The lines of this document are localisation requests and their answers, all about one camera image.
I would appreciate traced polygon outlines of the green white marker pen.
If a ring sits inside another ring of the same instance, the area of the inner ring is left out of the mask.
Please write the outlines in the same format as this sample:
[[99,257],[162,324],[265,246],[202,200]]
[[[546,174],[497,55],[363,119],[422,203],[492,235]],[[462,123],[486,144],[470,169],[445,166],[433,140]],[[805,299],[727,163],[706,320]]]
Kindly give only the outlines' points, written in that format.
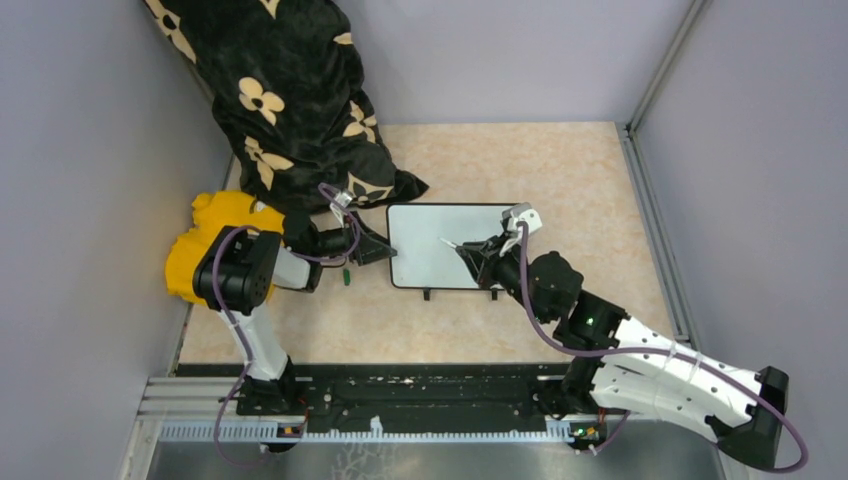
[[460,248],[460,245],[458,245],[458,244],[456,244],[456,243],[454,243],[450,240],[447,240],[445,238],[439,238],[439,240],[442,243],[444,243],[445,245],[447,245],[449,248],[451,248],[452,250],[457,250],[458,248]]

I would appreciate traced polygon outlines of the white whiteboard black frame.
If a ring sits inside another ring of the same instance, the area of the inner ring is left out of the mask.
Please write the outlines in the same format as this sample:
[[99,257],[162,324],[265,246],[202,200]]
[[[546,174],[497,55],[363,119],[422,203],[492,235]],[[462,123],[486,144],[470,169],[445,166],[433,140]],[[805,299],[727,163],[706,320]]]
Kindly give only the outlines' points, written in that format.
[[403,203],[386,209],[388,240],[398,252],[389,260],[399,289],[416,289],[426,299],[435,290],[477,291],[463,261],[442,243],[485,241],[503,232],[501,214],[511,203]]

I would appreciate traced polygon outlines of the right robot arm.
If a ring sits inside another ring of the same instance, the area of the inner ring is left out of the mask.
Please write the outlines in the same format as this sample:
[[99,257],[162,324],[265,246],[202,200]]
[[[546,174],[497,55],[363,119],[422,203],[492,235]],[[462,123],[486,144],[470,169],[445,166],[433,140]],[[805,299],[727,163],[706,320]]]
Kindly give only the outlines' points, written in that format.
[[778,471],[787,373],[735,367],[677,343],[585,290],[583,275],[558,252],[529,261],[521,244],[503,252],[505,242],[495,236],[452,249],[480,288],[502,287],[535,329],[555,323],[542,338],[574,358],[562,382],[569,408],[649,414],[750,468]]

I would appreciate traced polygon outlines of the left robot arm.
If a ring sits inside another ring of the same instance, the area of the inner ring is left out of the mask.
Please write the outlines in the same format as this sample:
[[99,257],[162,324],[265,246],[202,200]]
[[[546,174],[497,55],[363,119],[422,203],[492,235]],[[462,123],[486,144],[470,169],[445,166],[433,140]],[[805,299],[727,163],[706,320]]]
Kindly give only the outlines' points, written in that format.
[[290,414],[303,398],[291,357],[273,335],[267,305],[273,288],[312,293],[329,264],[364,266],[396,256],[358,213],[339,223],[319,230],[306,216],[288,215],[279,232],[224,226],[198,261],[193,293],[227,323],[243,356],[238,414]]

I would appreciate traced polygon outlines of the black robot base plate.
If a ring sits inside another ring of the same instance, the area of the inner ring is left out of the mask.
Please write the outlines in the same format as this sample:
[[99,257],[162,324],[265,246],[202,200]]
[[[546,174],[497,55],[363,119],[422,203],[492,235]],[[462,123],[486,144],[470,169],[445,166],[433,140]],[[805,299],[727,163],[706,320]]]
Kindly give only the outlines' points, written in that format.
[[295,365],[278,383],[246,380],[241,416],[290,415],[309,433],[535,433],[598,415],[564,384],[568,363]]

